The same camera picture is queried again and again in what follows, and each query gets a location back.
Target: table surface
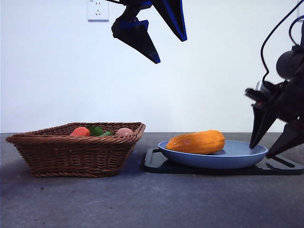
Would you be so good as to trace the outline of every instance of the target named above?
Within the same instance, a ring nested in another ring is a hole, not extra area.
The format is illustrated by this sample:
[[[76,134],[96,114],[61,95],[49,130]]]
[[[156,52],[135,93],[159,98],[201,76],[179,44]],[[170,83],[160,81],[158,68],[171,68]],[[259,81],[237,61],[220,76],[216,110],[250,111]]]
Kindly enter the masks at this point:
[[[304,175],[213,176],[144,172],[149,148],[178,133],[144,133],[119,175],[32,177],[1,134],[3,228],[303,228]],[[249,142],[250,133],[224,133]],[[260,145],[270,148],[278,133]],[[282,153],[304,164],[304,145]]]

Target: black cutting board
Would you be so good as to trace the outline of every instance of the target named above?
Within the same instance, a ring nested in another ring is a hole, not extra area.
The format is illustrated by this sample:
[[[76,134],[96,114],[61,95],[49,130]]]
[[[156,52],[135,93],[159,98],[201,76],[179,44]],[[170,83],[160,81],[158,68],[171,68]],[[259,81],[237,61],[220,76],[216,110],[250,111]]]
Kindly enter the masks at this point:
[[[185,166],[167,159],[159,149],[149,149],[147,151],[143,169],[153,173],[179,173],[179,174],[209,174],[209,175],[302,175],[304,168],[302,165],[276,156],[268,159],[264,158],[254,166],[234,170],[212,170]]]

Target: electrical outlet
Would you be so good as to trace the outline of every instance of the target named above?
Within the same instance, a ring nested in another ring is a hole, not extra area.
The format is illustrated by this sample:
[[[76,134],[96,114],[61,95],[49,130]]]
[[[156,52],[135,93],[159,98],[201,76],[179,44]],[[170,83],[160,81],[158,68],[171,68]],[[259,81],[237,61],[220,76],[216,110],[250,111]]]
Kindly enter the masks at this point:
[[[109,2],[106,0],[88,0],[87,19],[89,22],[109,21]]]

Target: green vegetable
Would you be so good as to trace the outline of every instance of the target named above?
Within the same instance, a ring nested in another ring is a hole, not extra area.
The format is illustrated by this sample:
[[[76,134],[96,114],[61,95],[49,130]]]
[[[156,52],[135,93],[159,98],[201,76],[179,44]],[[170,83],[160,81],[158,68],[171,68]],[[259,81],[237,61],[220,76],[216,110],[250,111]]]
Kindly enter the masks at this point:
[[[88,129],[91,136],[100,136],[103,133],[102,127],[89,126]]]
[[[111,136],[114,135],[111,131],[103,131],[102,127],[89,126],[88,127],[91,136]]]

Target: brown wicker basket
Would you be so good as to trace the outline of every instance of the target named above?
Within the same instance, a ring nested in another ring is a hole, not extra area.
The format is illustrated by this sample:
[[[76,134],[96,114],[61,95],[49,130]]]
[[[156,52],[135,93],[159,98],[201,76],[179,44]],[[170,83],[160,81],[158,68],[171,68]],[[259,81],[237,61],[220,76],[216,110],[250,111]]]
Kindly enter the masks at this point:
[[[99,126],[116,132],[122,127],[134,134],[118,136],[69,136],[80,126]],[[124,161],[143,135],[143,123],[68,123],[7,137],[36,177],[109,177],[119,173]]]

